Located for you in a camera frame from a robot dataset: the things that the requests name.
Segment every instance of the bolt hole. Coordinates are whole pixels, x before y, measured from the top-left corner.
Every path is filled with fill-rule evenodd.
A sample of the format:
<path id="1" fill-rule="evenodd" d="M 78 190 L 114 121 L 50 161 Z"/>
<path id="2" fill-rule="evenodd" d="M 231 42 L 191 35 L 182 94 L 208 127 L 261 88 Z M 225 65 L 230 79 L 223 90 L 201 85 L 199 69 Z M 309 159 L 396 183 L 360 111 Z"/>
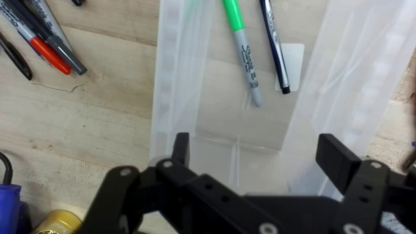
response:
<path id="1" fill-rule="evenodd" d="M 361 198 L 360 198 L 360 202 L 361 202 L 361 203 L 368 203 L 369 200 L 368 200 L 368 198 L 361 196 Z"/>
<path id="2" fill-rule="evenodd" d="M 230 196 L 222 196 L 221 200 L 222 200 L 223 203 L 227 203 L 227 202 L 230 202 Z"/>
<path id="3" fill-rule="evenodd" d="M 365 185 L 364 189 L 365 189 L 365 190 L 369 190 L 369 191 L 373 190 L 373 187 L 369 186 L 369 185 Z"/>

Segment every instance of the wooden surface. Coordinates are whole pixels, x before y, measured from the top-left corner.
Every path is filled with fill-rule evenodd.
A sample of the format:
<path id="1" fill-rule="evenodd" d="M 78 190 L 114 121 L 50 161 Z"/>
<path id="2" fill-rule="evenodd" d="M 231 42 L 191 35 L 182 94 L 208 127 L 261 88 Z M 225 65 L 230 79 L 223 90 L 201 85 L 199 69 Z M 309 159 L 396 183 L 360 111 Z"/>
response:
<path id="1" fill-rule="evenodd" d="M 88 73 L 63 77 L 41 61 L 0 20 L 0 30 L 30 60 L 32 82 L 0 53 L 0 150 L 23 186 L 33 222 L 66 208 L 83 216 L 105 172 L 115 165 L 147 166 L 156 59 L 158 1 L 48 0 Z M 409 96 L 414 65 L 407 70 L 369 155 L 395 166 L 409 148 Z M 150 230 L 165 230 L 147 222 Z"/>

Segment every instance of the marker barrel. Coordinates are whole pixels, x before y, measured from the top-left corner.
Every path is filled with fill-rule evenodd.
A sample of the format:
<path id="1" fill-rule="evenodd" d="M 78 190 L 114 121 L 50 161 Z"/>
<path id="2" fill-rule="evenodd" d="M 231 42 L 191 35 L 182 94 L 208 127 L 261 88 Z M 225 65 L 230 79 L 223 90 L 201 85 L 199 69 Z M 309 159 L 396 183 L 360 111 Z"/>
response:
<path id="1" fill-rule="evenodd" d="M 261 94 L 258 87 L 258 79 L 252 62 L 251 47 L 248 44 L 245 30 L 235 31 L 234 36 L 238 46 L 238 55 L 243 65 L 243 70 L 245 73 L 245 78 L 247 78 L 248 88 L 252 95 L 253 104 L 256 107 L 261 107 L 262 100 L 261 100 Z"/>

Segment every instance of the marker cap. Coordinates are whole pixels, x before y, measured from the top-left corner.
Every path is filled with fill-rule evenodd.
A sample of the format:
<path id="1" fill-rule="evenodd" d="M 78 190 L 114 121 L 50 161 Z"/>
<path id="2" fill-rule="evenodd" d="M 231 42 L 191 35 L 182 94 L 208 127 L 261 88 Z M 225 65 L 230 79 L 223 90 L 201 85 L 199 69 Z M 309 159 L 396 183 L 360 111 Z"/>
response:
<path id="1" fill-rule="evenodd" d="M 33 47 L 36 52 L 39 52 L 52 66 L 58 69 L 63 74 L 70 73 L 70 66 L 40 38 L 35 36 L 32 40 L 28 42 L 30 46 Z"/>
<path id="2" fill-rule="evenodd" d="M 238 0 L 222 0 L 232 31 L 244 29 L 244 20 Z"/>

